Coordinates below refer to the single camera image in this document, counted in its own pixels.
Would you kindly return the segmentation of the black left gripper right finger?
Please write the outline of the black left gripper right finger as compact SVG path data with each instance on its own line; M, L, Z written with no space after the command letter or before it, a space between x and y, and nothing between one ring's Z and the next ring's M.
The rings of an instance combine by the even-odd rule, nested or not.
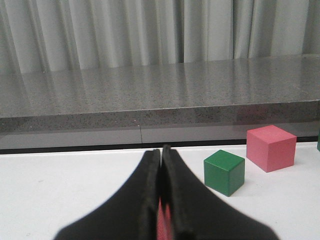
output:
M267 225L236 210L211 192L177 150L164 145L161 200L168 205L175 240L276 240Z

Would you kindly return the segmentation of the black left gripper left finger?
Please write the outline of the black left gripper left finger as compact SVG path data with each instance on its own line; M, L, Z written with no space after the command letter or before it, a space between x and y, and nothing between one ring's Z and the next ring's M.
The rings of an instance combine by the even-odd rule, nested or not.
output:
M155 240L160 151L147 150L121 188L100 207L60 230L57 240Z

